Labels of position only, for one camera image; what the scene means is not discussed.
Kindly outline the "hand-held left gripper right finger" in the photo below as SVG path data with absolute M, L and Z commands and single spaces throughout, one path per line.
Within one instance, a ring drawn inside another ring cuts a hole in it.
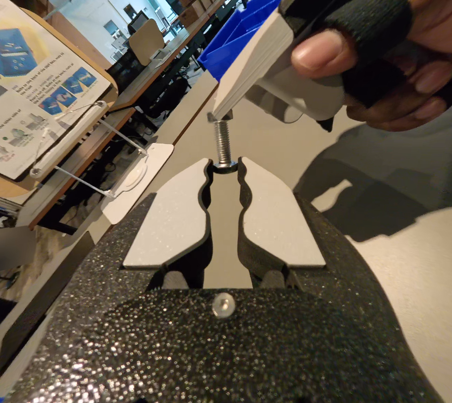
M 238 256 L 246 268 L 322 268 L 325 259 L 291 189 L 247 157 L 239 159 Z

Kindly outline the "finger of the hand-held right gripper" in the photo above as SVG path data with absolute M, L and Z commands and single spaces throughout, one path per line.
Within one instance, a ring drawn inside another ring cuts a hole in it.
M 283 123 L 306 115 L 331 132 L 343 105 L 342 77 L 300 76 L 291 63 L 297 41 L 276 8 L 221 78 L 213 114 L 223 117 L 247 98 Z

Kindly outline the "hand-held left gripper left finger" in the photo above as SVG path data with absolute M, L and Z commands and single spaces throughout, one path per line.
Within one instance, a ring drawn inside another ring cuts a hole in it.
M 125 269 L 158 269 L 205 243 L 211 222 L 202 194 L 210 190 L 211 165 L 203 158 L 157 191 L 123 261 Z

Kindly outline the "silver hex bolt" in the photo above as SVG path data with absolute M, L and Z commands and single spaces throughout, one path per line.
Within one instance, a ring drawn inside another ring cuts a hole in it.
M 232 159 L 228 120 L 218 120 L 213 123 L 218 161 L 214 163 L 218 174 L 231 174 L 237 171 L 238 162 Z

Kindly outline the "person's right hand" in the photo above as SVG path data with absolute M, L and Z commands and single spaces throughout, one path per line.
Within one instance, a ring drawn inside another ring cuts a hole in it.
M 371 128 L 405 132 L 430 123 L 447 111 L 438 91 L 451 82 L 452 0 L 409 0 L 413 23 L 408 39 L 429 51 L 426 62 L 407 55 L 390 58 L 407 76 L 371 108 L 347 95 L 344 104 L 349 118 Z M 291 64 L 305 78 L 319 79 L 341 74 L 358 62 L 356 41 L 347 33 L 326 28 L 297 45 Z

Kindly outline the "white document stand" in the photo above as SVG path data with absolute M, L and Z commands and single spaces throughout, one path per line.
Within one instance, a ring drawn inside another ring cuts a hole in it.
M 4 204 L 1 203 L 1 210 L 13 212 L 18 226 L 32 229 L 39 221 L 43 221 L 51 206 L 69 186 L 77 182 L 83 188 L 91 189 L 104 197 L 101 211 L 111 223 L 117 224 L 166 163 L 174 147 L 171 144 L 141 146 L 122 134 L 119 129 L 131 114 L 120 118 L 117 127 L 111 124 L 114 116 L 108 110 L 118 96 L 113 78 L 36 14 L 26 9 L 21 10 L 108 79 L 112 86 L 57 144 L 38 157 L 37 162 L 18 181 L 1 175 L 1 200 L 5 201 Z M 81 175 L 114 135 L 135 148 L 136 157 L 110 190 L 102 190 L 100 184 L 90 184 Z

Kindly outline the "long wooden desk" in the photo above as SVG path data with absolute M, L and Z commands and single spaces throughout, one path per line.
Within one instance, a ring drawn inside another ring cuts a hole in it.
M 204 32 L 207 28 L 215 21 L 222 22 L 239 1 L 215 0 L 196 22 L 188 28 L 183 28 L 167 44 L 164 48 L 167 55 L 161 64 L 151 61 L 148 66 L 144 67 L 137 77 L 120 92 L 108 111 L 116 112 L 133 106 L 162 73 L 165 73 L 166 79 L 172 78 L 197 48 L 205 47 Z

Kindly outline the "tan cardboard panel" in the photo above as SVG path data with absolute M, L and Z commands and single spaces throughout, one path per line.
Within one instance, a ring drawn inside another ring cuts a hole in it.
M 165 41 L 154 19 L 147 20 L 129 38 L 129 46 L 141 65 L 147 66 L 165 48 Z

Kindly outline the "printed instruction sheet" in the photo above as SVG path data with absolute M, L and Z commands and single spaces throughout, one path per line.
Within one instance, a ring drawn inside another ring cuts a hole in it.
M 1 175 L 18 181 L 112 86 L 10 0 L 0 1 Z

